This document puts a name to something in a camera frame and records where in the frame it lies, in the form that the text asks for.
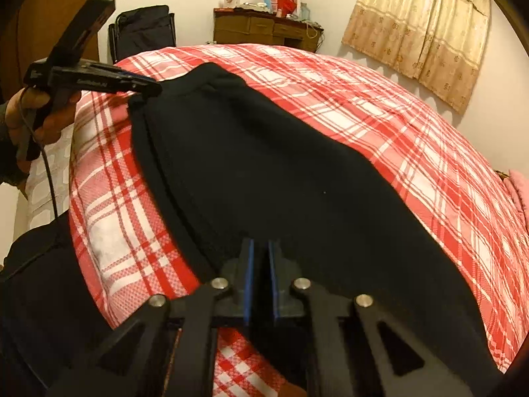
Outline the person's left hand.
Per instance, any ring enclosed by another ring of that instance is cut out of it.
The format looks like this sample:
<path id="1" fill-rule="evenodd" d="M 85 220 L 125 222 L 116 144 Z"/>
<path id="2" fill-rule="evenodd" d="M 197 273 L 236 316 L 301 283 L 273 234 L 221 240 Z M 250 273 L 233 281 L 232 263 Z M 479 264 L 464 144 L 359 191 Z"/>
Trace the person's left hand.
<path id="1" fill-rule="evenodd" d="M 45 117 L 42 126 L 36 129 L 36 139 L 40 144 L 48 145 L 56 143 L 61 137 L 62 131 L 67 126 L 73 124 L 76 105 L 82 97 L 80 91 L 73 91 L 68 96 L 66 104 L 58 110 L 51 110 Z M 35 116 L 45 112 L 50 97 L 42 91 L 33 88 L 26 88 L 14 94 L 5 110 L 5 125 L 10 140 L 14 145 L 20 141 L 22 128 L 24 127 L 23 117 L 34 113 Z"/>

